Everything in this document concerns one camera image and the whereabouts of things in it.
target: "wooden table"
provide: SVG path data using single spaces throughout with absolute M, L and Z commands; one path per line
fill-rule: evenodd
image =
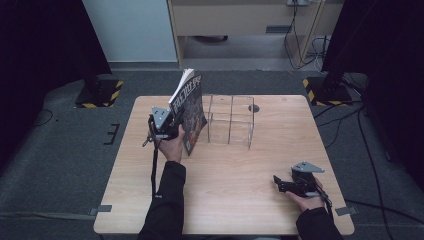
M 253 97 L 260 110 L 254 116 L 250 149 L 200 141 L 191 156 L 183 156 L 187 168 L 184 234 L 297 234 L 300 209 L 278 192 L 272 176 L 291 181 L 290 167 L 304 160 L 325 169 L 315 176 L 323 183 L 333 210 L 345 206 L 306 98 Z M 102 200 L 102 205 L 112 205 L 112 210 L 98 213 L 97 233 L 137 234 L 143 226 L 151 201 L 153 144 L 141 145 L 151 107 L 166 107 L 168 99 L 136 99 Z M 159 154 L 158 183 L 164 162 Z M 349 215 L 334 212 L 334 216 L 342 234 L 353 233 Z

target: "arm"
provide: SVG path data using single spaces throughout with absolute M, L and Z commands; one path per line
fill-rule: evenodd
M 320 197 L 302 198 L 292 192 L 286 195 L 302 209 L 302 214 L 296 221 L 297 230 L 302 240 L 339 240 L 343 239 L 333 220 L 324 208 Z
M 162 141 L 159 150 L 167 162 L 163 170 L 159 190 L 152 199 L 145 223 L 138 240 L 181 239 L 184 225 L 183 188 L 186 169 L 180 164 L 184 130 L 179 126 L 178 137 Z
M 343 239 L 324 207 L 305 210 L 297 219 L 296 226 L 302 240 Z

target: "metal bracket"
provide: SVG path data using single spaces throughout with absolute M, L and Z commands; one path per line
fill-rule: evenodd
M 305 172 L 305 173 L 311 173 L 311 172 L 318 172 L 323 173 L 325 170 L 323 168 L 317 167 L 311 163 L 308 163 L 307 161 L 303 161 L 297 165 L 292 166 L 292 170 L 298 171 L 298 172 Z
M 336 208 L 335 210 L 336 210 L 336 213 L 337 213 L 338 216 L 343 216 L 343 215 L 346 215 L 346 214 L 354 215 L 354 214 L 359 213 L 358 209 L 355 206 Z
M 88 215 L 90 216 L 96 216 L 99 212 L 110 212 L 112 211 L 112 205 L 100 205 L 97 208 L 93 207 L 90 208 L 90 211 L 88 211 Z
M 155 119 L 155 124 L 157 129 L 161 129 L 163 123 L 168 118 L 168 115 L 171 113 L 169 109 L 152 107 L 153 118 Z

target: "hand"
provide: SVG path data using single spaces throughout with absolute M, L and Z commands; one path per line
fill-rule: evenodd
M 317 178 L 315 178 L 315 181 L 317 182 L 318 186 L 320 186 L 320 188 L 322 189 L 321 182 Z M 324 201 L 321 199 L 320 196 L 303 198 L 289 191 L 286 192 L 286 195 L 291 200 L 296 202 L 297 205 L 299 205 L 299 207 L 302 209 L 302 212 L 304 212 L 306 209 L 312 210 L 314 208 L 324 207 Z
M 178 137 L 171 140 L 160 140 L 159 150 L 165 155 L 166 160 L 180 163 L 183 152 L 183 126 L 178 126 Z

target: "clear acrylic box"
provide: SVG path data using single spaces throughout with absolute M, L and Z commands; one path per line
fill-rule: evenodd
M 199 141 L 244 145 L 250 148 L 254 129 L 254 98 L 250 96 L 203 95 L 208 124 Z

